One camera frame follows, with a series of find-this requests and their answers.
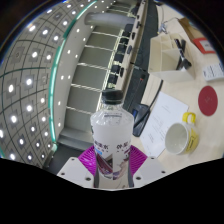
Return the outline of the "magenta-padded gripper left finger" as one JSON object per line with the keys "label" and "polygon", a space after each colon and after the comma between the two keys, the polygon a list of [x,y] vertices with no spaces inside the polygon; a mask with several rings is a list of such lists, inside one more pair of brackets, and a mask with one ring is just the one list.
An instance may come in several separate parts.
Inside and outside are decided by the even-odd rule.
{"label": "magenta-padded gripper left finger", "polygon": [[94,187],[97,162],[94,147],[86,149],[78,157],[70,157],[57,175],[84,188]]}

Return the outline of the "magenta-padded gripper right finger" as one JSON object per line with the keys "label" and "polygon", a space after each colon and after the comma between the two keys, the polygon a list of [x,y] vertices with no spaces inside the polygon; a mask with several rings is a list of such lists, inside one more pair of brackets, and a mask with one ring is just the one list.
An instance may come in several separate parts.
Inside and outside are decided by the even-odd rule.
{"label": "magenta-padded gripper right finger", "polygon": [[140,188],[166,176],[166,170],[156,157],[145,155],[135,146],[131,147],[129,157],[130,183]]}

